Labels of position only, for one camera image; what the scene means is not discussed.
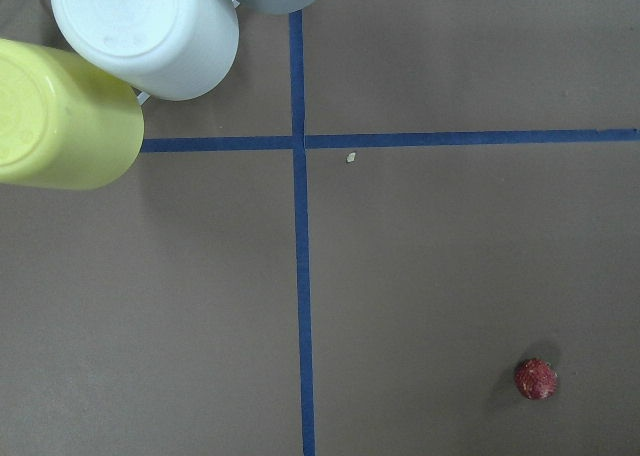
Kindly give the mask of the red strawberry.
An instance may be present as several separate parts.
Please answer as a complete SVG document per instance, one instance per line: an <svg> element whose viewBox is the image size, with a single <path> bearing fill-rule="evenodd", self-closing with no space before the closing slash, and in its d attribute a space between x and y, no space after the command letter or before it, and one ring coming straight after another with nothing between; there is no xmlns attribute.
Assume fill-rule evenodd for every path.
<svg viewBox="0 0 640 456"><path fill-rule="evenodd" d="M521 361L514 370L513 379L520 395L528 400L546 400L558 388L557 373L540 358Z"/></svg>

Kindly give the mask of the white upturned cup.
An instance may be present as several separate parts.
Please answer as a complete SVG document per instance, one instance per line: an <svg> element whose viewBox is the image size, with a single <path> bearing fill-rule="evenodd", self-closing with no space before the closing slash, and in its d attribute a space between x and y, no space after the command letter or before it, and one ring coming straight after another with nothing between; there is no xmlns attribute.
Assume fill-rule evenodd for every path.
<svg viewBox="0 0 640 456"><path fill-rule="evenodd" d="M87 61L156 98L215 88L239 45L232 0L51 0L57 25Z"/></svg>

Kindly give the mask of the yellow upturned cup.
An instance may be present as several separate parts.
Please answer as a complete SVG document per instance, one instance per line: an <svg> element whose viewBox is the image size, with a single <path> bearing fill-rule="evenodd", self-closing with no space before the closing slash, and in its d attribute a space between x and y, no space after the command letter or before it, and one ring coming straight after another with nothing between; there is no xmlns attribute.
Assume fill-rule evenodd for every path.
<svg viewBox="0 0 640 456"><path fill-rule="evenodd" d="M2 40L2 183L103 187L132 166L143 135L127 83L74 53Z"/></svg>

